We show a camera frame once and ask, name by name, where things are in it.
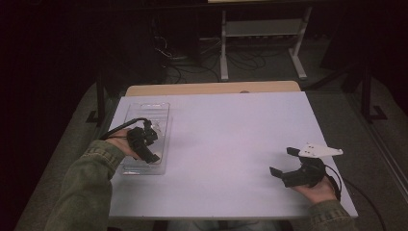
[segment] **white tabletop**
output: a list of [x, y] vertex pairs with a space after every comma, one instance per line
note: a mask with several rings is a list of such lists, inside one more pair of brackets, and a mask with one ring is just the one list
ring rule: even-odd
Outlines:
[[[287, 147], [325, 145], [304, 92], [123, 97], [111, 129], [124, 122], [131, 103], [163, 102], [170, 104], [172, 120], [166, 174], [129, 176], [118, 171], [112, 180], [111, 217], [308, 215], [310, 203], [269, 173], [269, 167], [284, 172], [300, 168], [298, 158], [286, 154]], [[323, 161], [337, 170], [331, 157]], [[357, 217], [345, 186], [342, 204]]]

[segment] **white plastic tool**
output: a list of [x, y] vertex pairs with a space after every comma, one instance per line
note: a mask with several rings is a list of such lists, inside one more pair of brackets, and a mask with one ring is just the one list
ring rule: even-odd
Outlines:
[[337, 156], [342, 155], [341, 149], [335, 149], [331, 147], [321, 146], [314, 143], [306, 144], [299, 152], [301, 157], [320, 158], [325, 156]]

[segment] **plastic container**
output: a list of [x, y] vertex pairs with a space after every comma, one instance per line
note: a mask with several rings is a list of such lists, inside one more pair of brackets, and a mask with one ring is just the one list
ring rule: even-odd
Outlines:
[[[124, 175], [162, 175], [166, 173], [166, 142], [168, 137], [168, 128], [170, 122], [168, 119], [170, 105], [168, 103], [157, 104], [131, 104], [129, 106], [124, 122], [134, 118], [144, 117], [152, 121], [152, 127], [157, 132], [158, 139], [147, 148], [160, 160], [155, 163], [147, 163], [142, 160], [136, 160], [133, 157], [126, 156], [122, 165], [122, 174]], [[132, 124], [129, 128], [135, 126], [143, 128], [142, 121]]]

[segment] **jacket sleeve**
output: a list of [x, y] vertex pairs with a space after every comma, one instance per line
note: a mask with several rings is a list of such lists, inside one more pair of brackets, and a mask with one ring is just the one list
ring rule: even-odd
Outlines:
[[108, 142], [93, 141], [66, 173], [45, 230], [106, 230], [111, 179], [124, 156]]
[[309, 209], [313, 231], [356, 231], [354, 219], [338, 200], [323, 201]]

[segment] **hand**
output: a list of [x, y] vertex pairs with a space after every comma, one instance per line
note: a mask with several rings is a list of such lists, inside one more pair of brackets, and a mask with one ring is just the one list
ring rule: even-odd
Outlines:
[[113, 144], [117, 148], [119, 148], [125, 155], [134, 157], [140, 160], [140, 157], [136, 152], [132, 150], [129, 146], [129, 142], [126, 139], [127, 132], [129, 128], [121, 129], [113, 134], [111, 134], [107, 139], [106, 142]]
[[292, 189], [302, 193], [312, 204], [318, 204], [326, 200], [337, 200], [333, 186], [330, 180], [325, 176], [312, 188], [308, 186], [295, 186], [292, 187]]

